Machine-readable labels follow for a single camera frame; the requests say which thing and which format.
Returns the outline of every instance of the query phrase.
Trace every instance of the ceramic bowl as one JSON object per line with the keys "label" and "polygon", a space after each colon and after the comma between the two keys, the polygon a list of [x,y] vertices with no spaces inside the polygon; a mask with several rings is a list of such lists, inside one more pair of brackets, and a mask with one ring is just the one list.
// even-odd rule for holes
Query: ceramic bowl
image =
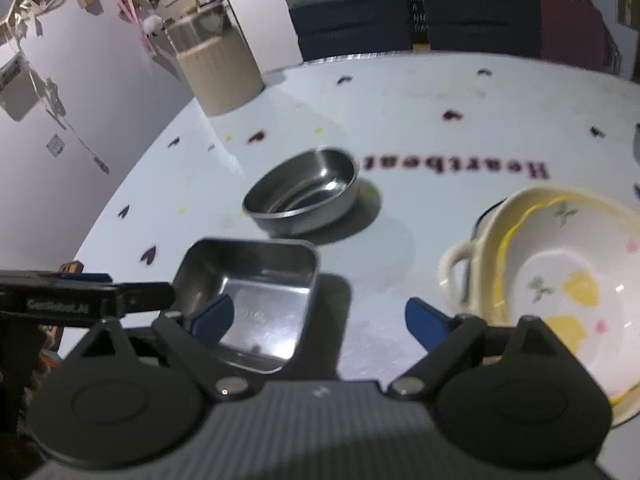
{"label": "ceramic bowl", "polygon": [[[452,269],[469,260],[468,299]],[[640,410],[640,220],[583,190],[524,189],[495,210],[475,240],[447,251],[438,268],[454,312],[509,325],[546,320],[614,404],[614,424]]]}

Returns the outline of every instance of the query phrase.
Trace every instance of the yellow lemon print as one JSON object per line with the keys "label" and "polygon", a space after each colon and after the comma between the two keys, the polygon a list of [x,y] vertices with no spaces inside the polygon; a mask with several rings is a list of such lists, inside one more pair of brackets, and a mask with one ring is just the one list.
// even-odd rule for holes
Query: yellow lemon print
{"label": "yellow lemon print", "polygon": [[587,331],[575,317],[551,316],[545,318],[545,323],[574,354],[580,349],[582,340],[587,337]]}
{"label": "yellow lemon print", "polygon": [[572,272],[562,284],[562,290],[579,305],[597,306],[600,303],[598,284],[586,270]]}

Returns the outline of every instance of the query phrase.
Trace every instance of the metal bolt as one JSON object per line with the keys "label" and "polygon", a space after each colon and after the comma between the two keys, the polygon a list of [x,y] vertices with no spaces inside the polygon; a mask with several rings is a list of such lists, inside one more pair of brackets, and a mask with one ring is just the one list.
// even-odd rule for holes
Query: metal bolt
{"label": "metal bolt", "polygon": [[249,389],[249,383],[242,377],[224,377],[216,382],[216,390],[224,395],[239,395]]}
{"label": "metal bolt", "polygon": [[424,389],[424,382],[417,377],[401,377],[391,384],[391,388],[402,396],[415,395]]}

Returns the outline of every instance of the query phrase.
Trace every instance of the white table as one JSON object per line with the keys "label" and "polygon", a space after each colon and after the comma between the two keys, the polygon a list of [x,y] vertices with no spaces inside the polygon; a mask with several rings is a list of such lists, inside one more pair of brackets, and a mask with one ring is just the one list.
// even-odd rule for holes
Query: white table
{"label": "white table", "polygon": [[[353,79],[338,85],[342,76]],[[258,98],[227,115],[208,120],[196,102],[180,112],[89,232],[77,255],[85,272],[108,272],[116,282],[171,281],[200,238],[266,238],[241,213],[248,189],[298,152],[320,144],[347,148],[362,161],[366,189],[378,193],[382,209],[364,231],[319,247],[321,272],[338,274],[351,289],[337,369],[346,380],[387,384],[424,355],[404,326],[406,300],[444,306],[435,277],[440,255],[467,238],[489,206],[541,182],[539,163],[555,184],[585,187],[640,211],[633,156],[640,86],[627,81],[472,54],[364,56],[266,79]],[[444,120],[447,110],[463,117]],[[595,137],[592,126],[605,137]],[[259,130],[264,140],[249,144]],[[370,171],[368,156],[375,158]],[[381,167],[393,156],[394,168]],[[428,157],[436,157],[431,169]],[[478,170],[471,157],[479,158]],[[486,158],[498,159],[500,169]],[[140,258],[153,246],[148,266]],[[155,316],[131,315],[124,325]],[[82,334],[65,330],[61,352]],[[638,478],[638,438],[640,418],[610,434],[601,460],[619,480]]]}

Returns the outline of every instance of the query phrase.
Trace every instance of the wall outlet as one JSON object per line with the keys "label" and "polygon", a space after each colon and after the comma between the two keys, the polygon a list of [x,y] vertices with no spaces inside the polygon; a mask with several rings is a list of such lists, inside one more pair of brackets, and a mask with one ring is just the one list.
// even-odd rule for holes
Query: wall outlet
{"label": "wall outlet", "polygon": [[53,156],[58,156],[65,149],[65,141],[55,134],[47,143],[47,149]]}

